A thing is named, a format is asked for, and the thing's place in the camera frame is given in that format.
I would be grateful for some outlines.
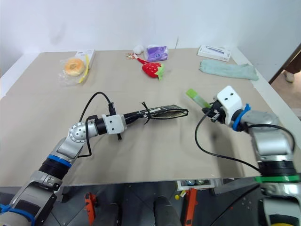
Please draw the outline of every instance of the green towel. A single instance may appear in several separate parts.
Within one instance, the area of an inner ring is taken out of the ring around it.
[[[217,60],[203,60],[199,69],[208,74],[216,74],[223,77],[258,80],[255,67],[245,65],[229,65]]]

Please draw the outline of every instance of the black cable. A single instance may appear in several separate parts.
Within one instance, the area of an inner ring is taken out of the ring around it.
[[[236,159],[236,158],[232,158],[232,157],[228,157],[228,156],[224,156],[224,155],[220,155],[220,154],[211,153],[211,152],[206,151],[204,148],[201,147],[201,145],[198,143],[198,128],[199,128],[200,124],[204,121],[204,119],[207,117],[207,115],[208,115],[209,113],[210,113],[210,111],[208,111],[208,112],[201,118],[201,120],[198,122],[197,127],[196,127],[196,130],[195,130],[195,132],[194,132],[194,139],[195,139],[196,144],[197,144],[197,146],[199,147],[199,149],[201,149],[203,152],[205,152],[205,153],[207,153],[207,154],[210,154],[210,155],[213,155],[213,156],[215,156],[215,157],[224,158],[224,159],[229,159],[229,160],[233,160],[233,161],[238,161],[238,162],[240,162],[240,163],[243,163],[243,164],[245,164],[245,165],[247,165],[247,166],[253,168],[253,169],[256,170],[256,171],[259,171],[259,169],[258,169],[257,167],[255,167],[255,166],[253,166],[253,165],[251,165],[251,164],[249,164],[249,163],[247,163],[247,162],[245,162],[245,161],[242,161],[242,160]]]
[[[79,118],[79,121],[82,121],[83,120],[83,117],[84,117],[84,114],[86,112],[86,109],[88,108],[89,104],[91,103],[91,101],[93,100],[93,98],[98,95],[98,94],[102,94],[104,96],[104,98],[106,98],[106,100],[108,101],[109,104],[111,104],[112,102],[109,100],[108,96],[105,95],[103,92],[96,92],[93,94],[93,96],[91,96],[91,98],[89,99],[88,103],[86,104],[84,110],[83,110],[83,113],[81,114],[80,118]]]
[[[242,197],[246,196],[247,194],[251,193],[252,191],[256,190],[259,187],[259,185],[254,186],[250,190],[243,193],[241,196],[239,196],[236,200],[234,200],[211,224],[210,226],[213,226],[220,218],[224,216],[224,214],[227,212],[228,209],[231,208],[235,203],[237,203]]]
[[[86,141],[87,141],[89,154],[79,155],[78,158],[89,157],[89,156],[92,155],[92,151],[91,151],[91,147],[90,147],[90,141],[89,141],[88,120],[89,120],[89,118],[86,118],[85,127],[86,127]]]
[[[287,130],[286,128],[284,127],[281,127],[281,126],[277,126],[277,125],[268,125],[268,124],[255,124],[255,125],[250,125],[250,126],[247,126],[246,130],[249,129],[249,128],[254,128],[254,127],[273,127],[273,128],[277,128],[277,129],[281,129],[285,132],[287,132],[290,137],[292,138],[292,152],[295,151],[295,137],[293,136],[293,134]]]

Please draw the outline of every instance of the strawberry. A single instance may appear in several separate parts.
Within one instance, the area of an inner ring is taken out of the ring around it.
[[[145,60],[137,58],[139,62],[143,64],[142,70],[151,78],[159,78],[162,79],[162,75],[164,72],[164,64],[161,63],[148,63]]]

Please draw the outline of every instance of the wall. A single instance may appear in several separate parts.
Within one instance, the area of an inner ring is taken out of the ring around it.
[[[301,40],[299,0],[2,0],[1,67],[22,53],[137,44],[238,46],[268,79]],[[296,37],[280,35],[295,31]],[[284,45],[275,54],[274,46]]]

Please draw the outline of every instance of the table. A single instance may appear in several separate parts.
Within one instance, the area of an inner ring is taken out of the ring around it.
[[[194,129],[203,113],[185,92],[195,89],[206,100],[231,85],[253,109],[271,109],[248,80],[202,73],[196,49],[171,49],[162,81],[147,77],[128,51],[97,51],[85,84],[62,87],[58,80],[60,60],[74,52],[41,53],[0,101],[0,186],[21,186],[37,170],[68,128],[79,120],[88,99],[103,91],[118,113],[176,104],[189,109],[189,116],[167,120],[143,120],[122,134],[91,139],[93,155],[77,159],[63,184],[92,185],[192,178],[250,177],[258,173],[233,161],[212,157],[194,142]],[[97,97],[86,116],[107,113],[107,103]],[[207,150],[256,164],[251,138],[209,120],[199,130]]]

